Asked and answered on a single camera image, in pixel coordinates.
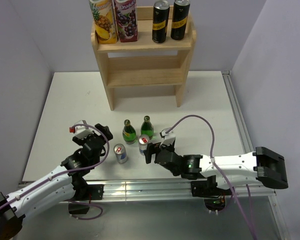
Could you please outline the silver blue energy can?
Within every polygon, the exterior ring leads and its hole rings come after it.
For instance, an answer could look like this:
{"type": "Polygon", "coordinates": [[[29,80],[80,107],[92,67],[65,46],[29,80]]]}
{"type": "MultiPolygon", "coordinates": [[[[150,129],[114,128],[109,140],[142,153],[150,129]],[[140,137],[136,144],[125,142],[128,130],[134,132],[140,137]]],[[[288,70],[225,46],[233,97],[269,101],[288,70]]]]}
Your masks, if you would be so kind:
{"type": "Polygon", "coordinates": [[[126,148],[123,144],[116,144],[113,148],[113,151],[118,163],[123,164],[128,160],[126,148]]]}

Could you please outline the black yellow tonic can front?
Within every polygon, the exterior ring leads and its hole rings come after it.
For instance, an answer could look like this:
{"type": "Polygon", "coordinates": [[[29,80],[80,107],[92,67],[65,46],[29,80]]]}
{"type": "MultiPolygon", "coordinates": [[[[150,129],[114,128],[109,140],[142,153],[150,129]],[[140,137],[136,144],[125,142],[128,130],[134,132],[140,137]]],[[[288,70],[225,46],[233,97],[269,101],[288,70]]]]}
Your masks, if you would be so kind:
{"type": "Polygon", "coordinates": [[[166,41],[170,5],[167,0],[157,0],[153,5],[152,40],[157,44],[166,41]]]}

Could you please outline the black yellow tonic can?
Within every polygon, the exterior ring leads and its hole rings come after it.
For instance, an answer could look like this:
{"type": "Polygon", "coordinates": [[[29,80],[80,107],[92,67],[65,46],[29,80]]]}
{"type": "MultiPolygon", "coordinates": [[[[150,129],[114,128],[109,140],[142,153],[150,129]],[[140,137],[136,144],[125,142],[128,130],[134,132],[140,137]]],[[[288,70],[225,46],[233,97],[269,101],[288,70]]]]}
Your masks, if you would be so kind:
{"type": "Polygon", "coordinates": [[[152,40],[157,44],[166,41],[170,5],[167,0],[157,0],[153,5],[152,40]]]}
{"type": "Polygon", "coordinates": [[[173,40],[180,41],[185,36],[190,5],[189,0],[174,1],[170,33],[170,37],[173,40]]]}

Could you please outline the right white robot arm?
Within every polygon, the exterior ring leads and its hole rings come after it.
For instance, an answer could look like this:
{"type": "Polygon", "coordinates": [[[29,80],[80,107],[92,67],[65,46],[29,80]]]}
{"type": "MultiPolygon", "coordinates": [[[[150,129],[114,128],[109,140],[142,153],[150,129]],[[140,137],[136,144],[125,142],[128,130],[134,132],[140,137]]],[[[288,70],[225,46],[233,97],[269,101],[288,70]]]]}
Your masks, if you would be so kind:
{"type": "Polygon", "coordinates": [[[276,190],[289,186],[284,157],[263,146],[241,155],[209,157],[200,154],[181,156],[175,153],[174,145],[150,143],[144,156],[147,164],[154,161],[175,177],[206,179],[206,189],[212,195],[230,186],[262,184],[276,190]]]}

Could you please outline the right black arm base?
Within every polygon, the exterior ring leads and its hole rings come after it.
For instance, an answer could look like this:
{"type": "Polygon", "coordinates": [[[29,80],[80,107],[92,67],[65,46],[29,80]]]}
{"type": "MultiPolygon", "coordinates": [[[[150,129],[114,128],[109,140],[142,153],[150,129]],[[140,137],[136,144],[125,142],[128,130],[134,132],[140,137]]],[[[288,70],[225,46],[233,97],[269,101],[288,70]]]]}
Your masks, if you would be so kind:
{"type": "Polygon", "coordinates": [[[190,186],[193,197],[203,198],[209,214],[218,215],[234,202],[231,190],[219,188],[215,175],[207,179],[191,181],[190,186]]]}

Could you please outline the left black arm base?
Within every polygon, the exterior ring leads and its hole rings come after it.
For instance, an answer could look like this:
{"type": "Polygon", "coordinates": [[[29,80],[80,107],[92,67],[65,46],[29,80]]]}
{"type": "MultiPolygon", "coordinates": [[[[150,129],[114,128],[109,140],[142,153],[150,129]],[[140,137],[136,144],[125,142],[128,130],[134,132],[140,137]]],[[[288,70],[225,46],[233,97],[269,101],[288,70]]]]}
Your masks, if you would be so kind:
{"type": "Polygon", "coordinates": [[[74,196],[68,200],[68,212],[72,218],[88,221],[99,218],[103,213],[103,208],[92,203],[92,200],[102,200],[104,194],[103,184],[88,184],[83,177],[75,178],[72,182],[74,196]],[[94,217],[82,217],[88,213],[90,208],[100,210],[94,217]]]}

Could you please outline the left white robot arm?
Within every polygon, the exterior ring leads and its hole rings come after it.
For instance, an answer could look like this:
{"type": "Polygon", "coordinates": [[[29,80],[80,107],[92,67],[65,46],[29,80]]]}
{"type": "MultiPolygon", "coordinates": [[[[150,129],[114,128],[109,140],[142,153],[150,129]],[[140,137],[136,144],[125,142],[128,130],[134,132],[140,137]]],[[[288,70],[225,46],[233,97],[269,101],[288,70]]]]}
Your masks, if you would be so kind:
{"type": "Polygon", "coordinates": [[[106,160],[113,134],[108,126],[99,123],[91,126],[84,120],[69,131],[79,149],[26,187],[7,195],[0,192],[0,240],[13,238],[26,220],[54,205],[86,197],[88,184],[84,176],[106,160]]]}

